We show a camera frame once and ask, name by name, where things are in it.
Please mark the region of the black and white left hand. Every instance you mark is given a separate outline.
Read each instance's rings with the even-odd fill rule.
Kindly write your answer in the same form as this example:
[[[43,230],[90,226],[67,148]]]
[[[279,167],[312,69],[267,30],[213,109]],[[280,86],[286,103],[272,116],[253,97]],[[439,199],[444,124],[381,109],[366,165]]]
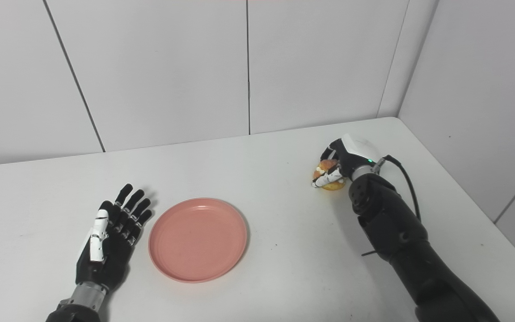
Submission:
[[[153,215],[150,206],[145,192],[130,183],[113,202],[102,202],[77,261],[76,284],[94,283],[113,291],[123,282],[136,243]]]

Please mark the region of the black and white right hand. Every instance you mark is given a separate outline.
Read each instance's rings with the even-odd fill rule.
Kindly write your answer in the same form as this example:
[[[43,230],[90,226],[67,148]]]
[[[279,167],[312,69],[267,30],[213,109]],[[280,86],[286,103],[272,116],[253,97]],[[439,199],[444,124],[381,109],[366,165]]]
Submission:
[[[313,172],[312,186],[337,190],[345,181],[354,181],[364,174],[378,174],[382,162],[377,149],[369,141],[353,139],[345,134],[331,142],[321,153],[319,164]]]

